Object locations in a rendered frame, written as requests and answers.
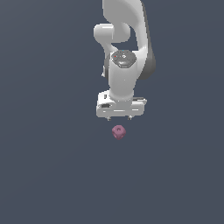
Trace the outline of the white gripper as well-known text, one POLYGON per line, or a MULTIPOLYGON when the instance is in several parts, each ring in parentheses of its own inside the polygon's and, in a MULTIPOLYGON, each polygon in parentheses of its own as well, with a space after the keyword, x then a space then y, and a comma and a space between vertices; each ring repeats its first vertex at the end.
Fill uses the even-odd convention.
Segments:
POLYGON ((98 117, 107 118, 111 121, 111 117, 127 116, 131 120, 134 116, 141 116, 144 113, 144 106, 147 100, 143 97, 132 97, 128 101, 112 100, 109 91, 100 92, 96 105, 96 115, 98 117))

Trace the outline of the small pink cube with hole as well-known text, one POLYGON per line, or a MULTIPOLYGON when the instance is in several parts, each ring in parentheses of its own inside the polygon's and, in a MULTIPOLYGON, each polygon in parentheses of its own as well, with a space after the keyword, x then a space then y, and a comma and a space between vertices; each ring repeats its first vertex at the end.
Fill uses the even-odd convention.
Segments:
POLYGON ((126 129, 122 125, 116 125, 112 129, 112 134, 115 139, 120 140, 126 135, 126 129))

